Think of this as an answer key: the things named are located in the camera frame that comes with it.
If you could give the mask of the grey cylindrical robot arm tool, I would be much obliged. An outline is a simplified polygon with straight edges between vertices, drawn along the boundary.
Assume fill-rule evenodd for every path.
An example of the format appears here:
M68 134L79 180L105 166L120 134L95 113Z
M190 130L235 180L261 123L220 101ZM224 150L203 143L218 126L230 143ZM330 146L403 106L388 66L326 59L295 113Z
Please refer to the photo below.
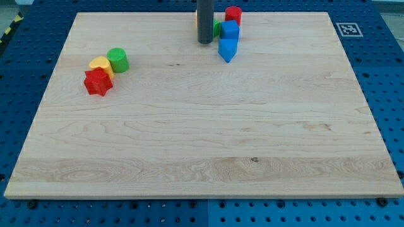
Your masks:
M197 0L198 42L209 44L213 40L214 0Z

